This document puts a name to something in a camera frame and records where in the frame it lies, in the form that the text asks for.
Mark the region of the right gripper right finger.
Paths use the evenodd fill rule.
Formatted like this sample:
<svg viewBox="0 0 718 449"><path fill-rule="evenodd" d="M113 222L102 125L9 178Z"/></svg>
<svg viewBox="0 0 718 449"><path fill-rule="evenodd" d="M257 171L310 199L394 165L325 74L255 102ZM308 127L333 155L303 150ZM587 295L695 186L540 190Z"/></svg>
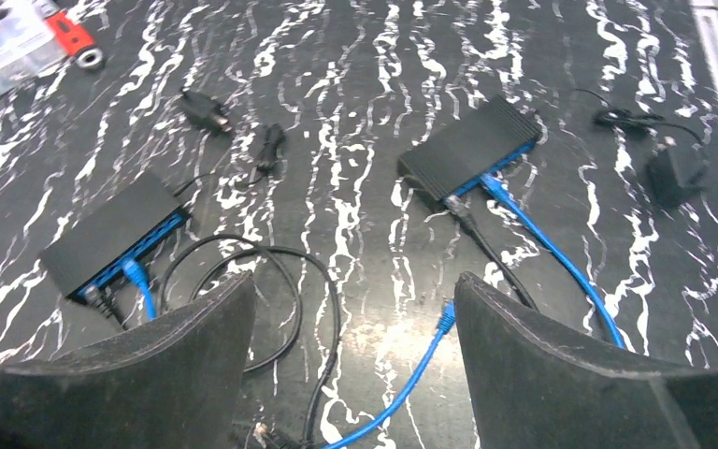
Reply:
<svg viewBox="0 0 718 449"><path fill-rule="evenodd" d="M484 448L718 448L718 369L628 352L471 272L456 326Z"/></svg>

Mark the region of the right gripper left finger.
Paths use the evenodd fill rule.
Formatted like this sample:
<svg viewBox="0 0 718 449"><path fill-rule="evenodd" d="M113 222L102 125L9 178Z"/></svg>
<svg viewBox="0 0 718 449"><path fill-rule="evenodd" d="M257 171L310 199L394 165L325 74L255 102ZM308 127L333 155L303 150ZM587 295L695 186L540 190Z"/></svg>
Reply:
<svg viewBox="0 0 718 449"><path fill-rule="evenodd" d="M253 324L250 274L54 360L0 365L0 448L225 448Z"/></svg>

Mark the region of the grey ribbed network switch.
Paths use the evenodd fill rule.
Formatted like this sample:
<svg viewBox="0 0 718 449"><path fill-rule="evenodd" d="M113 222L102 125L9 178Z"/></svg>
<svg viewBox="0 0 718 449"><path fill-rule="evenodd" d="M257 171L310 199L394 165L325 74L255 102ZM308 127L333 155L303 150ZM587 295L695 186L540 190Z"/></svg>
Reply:
<svg viewBox="0 0 718 449"><path fill-rule="evenodd" d="M85 305L183 226L189 212L156 175L145 172L42 250L39 261L63 296Z"/></svg>

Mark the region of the black switch with blue ports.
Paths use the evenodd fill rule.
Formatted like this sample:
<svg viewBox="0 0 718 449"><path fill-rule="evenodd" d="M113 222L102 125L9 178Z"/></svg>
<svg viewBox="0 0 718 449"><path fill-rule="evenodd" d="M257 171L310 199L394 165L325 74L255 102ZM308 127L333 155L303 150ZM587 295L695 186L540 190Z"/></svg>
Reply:
<svg viewBox="0 0 718 449"><path fill-rule="evenodd" d="M397 172L437 209L533 150L541 136L533 115L498 94L401 154Z"/></svg>

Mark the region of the red black tool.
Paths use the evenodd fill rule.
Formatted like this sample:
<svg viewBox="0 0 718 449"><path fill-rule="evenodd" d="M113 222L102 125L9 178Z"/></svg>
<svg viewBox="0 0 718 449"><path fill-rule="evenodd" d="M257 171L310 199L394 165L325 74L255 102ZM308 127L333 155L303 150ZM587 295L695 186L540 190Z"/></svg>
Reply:
<svg viewBox="0 0 718 449"><path fill-rule="evenodd" d="M56 1L32 0L31 3L79 69L94 72L105 65L106 55L93 36L72 21Z"/></svg>

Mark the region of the clear plastic parts box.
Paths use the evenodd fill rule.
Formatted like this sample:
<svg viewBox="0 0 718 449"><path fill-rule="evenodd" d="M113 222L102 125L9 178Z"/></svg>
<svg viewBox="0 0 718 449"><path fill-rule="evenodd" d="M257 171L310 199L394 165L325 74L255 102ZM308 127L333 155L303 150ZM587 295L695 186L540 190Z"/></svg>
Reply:
<svg viewBox="0 0 718 449"><path fill-rule="evenodd" d="M46 24L59 10L53 1L4 1L0 21L0 96L36 77L66 57Z"/></svg>

